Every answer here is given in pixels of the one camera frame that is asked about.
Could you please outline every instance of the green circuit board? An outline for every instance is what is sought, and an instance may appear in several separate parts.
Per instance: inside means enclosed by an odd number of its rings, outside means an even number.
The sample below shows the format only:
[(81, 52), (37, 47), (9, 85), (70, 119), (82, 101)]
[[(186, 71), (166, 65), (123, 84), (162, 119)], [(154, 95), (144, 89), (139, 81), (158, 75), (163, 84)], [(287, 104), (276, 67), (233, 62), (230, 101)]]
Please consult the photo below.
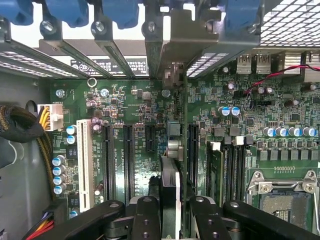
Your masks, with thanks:
[[(162, 96), (163, 85), (161, 80), (98, 80), (94, 88), (87, 85), (86, 80), (54, 80), (51, 84), (51, 101), (54, 104), (63, 104), (64, 129), (53, 133), (53, 153), (66, 154), (68, 151), (67, 133), (65, 128), (76, 124), (77, 120), (91, 119), (98, 116), (104, 124), (113, 127), (113, 147), (115, 165), (115, 199), (128, 204), (126, 197), (126, 182), (124, 178), (124, 129), (125, 125), (132, 125), (134, 129), (134, 196), (148, 194), (149, 179), (160, 174), (159, 155), (165, 155), (167, 149), (167, 122), (178, 121), (187, 116), (188, 125), (197, 127), (196, 151), (197, 159), (188, 156), (188, 161), (196, 161), (195, 177), (189, 174), (194, 184), (195, 194), (213, 197), (222, 205), (223, 202), (234, 196), (228, 193), (230, 176), (227, 174), (228, 161), (235, 158), (228, 151), (233, 149), (236, 136), (245, 139), (251, 137), (251, 144), (232, 150), (241, 151), (244, 162), (243, 174), (231, 175), (240, 199), (247, 201), (247, 187), (255, 171), (263, 173), (266, 180), (301, 180), (308, 171), (319, 175), (319, 126), (320, 126), (320, 92), (301, 92), (302, 84), (286, 84), (281, 79), (270, 79), (263, 87), (271, 87), (272, 94), (254, 95), (252, 103), (255, 106), (248, 109), (248, 101), (244, 97), (236, 97), (238, 90), (248, 89), (257, 82), (261, 75), (218, 75), (211, 74), (197, 80), (188, 80), (187, 86), (171, 89), (169, 97)], [(232, 90), (226, 90), (226, 85), (233, 83)], [(64, 98), (56, 96), (56, 90), (65, 92)], [(108, 89), (109, 96), (101, 97), (100, 90)], [(182, 95), (187, 91), (187, 99), (183, 102)], [(295, 107), (285, 106), (289, 100), (298, 100)], [(88, 109), (86, 101), (93, 100), (98, 105)], [(272, 106), (259, 106), (261, 101), (271, 101)], [(187, 113), (182, 110), (187, 105)], [(222, 116), (220, 107), (238, 107), (238, 116)], [(145, 127), (148, 124), (155, 126), (155, 151), (146, 150)], [(314, 137), (300, 134), (300, 136), (266, 136), (265, 128), (304, 128), (316, 129)], [(223, 129), (224, 134), (216, 134), (216, 129)], [(92, 134), (94, 186), (104, 177), (102, 168), (102, 134)], [(230, 137), (230, 147), (225, 148), (225, 139)], [(211, 151), (211, 142), (221, 142), (220, 151)], [(78, 164), (77, 160), (66, 162), (67, 190), (61, 197), (68, 198), (69, 194), (77, 193)], [(301, 204), (307, 205), (305, 216), (307, 222), (297, 223), (303, 228), (313, 230), (313, 198), (310, 195), (301, 195), (306, 199)], [(105, 201), (103, 196), (95, 196), (95, 203)], [(261, 200), (258, 194), (252, 199), (252, 205), (263, 209), (265, 199)], [(293, 213), (276, 212), (283, 219)]]

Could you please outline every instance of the red cable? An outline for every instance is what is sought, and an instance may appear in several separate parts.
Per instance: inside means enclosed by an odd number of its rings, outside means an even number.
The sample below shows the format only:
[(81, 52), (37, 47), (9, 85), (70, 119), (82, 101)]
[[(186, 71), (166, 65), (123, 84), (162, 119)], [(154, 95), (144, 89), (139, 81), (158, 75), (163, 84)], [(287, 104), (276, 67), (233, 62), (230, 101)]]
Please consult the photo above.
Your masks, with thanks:
[(49, 231), (50, 229), (52, 229), (54, 227), (54, 221), (50, 221), (48, 222), (41, 230), (39, 231), (35, 231), (34, 233), (32, 233), (30, 236), (27, 237), (26, 240), (31, 240), (34, 239), (35, 237)]

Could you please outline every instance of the white pci slot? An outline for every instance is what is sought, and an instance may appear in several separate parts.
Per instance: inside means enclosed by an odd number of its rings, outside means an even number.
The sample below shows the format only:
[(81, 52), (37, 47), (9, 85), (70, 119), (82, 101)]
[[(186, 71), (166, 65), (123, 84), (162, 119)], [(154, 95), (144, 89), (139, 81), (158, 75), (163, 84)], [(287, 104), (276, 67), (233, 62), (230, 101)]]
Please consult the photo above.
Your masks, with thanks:
[(82, 119), (76, 121), (76, 137), (78, 148), (78, 174), (80, 212), (93, 208), (94, 195), (94, 163), (91, 121)]

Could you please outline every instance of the motherboard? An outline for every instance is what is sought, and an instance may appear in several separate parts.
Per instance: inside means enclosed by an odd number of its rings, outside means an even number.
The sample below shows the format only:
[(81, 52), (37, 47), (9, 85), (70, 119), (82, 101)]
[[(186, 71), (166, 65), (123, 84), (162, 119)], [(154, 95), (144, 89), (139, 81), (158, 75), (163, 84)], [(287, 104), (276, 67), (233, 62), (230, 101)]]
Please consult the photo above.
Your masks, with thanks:
[(315, 232), (319, 86), (275, 77), (242, 94), (262, 77), (215, 72), (172, 89), (152, 79), (53, 80), (64, 118), (52, 133), (55, 193), (70, 217), (148, 195), (166, 156), (195, 195), (241, 200)]

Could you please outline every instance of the white power connector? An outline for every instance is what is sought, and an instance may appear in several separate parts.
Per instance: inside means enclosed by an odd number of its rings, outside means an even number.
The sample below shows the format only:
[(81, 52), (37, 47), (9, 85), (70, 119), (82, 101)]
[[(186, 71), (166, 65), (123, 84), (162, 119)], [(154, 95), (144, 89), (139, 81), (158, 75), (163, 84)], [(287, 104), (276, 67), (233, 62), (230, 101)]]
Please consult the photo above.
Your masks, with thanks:
[(64, 112), (62, 104), (38, 104), (37, 112), (39, 113), (41, 108), (49, 108), (50, 124), (47, 132), (53, 132), (64, 127)]

